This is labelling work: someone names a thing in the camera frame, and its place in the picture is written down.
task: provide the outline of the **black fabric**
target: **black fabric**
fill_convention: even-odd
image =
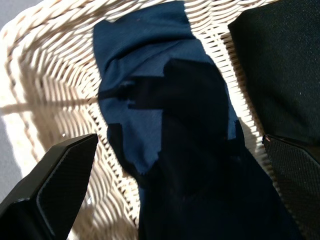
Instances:
[[[302,239],[182,2],[100,22],[93,44],[108,140],[139,185],[140,240]]]
[[[320,147],[272,136],[263,144],[285,204],[308,240],[320,239]]]
[[[320,1],[280,0],[229,25],[267,134],[320,144]]]

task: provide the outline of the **navy blue fabric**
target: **navy blue fabric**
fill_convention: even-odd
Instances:
[[[183,2],[102,21],[93,47],[108,140],[139,185],[140,240],[302,239]]]

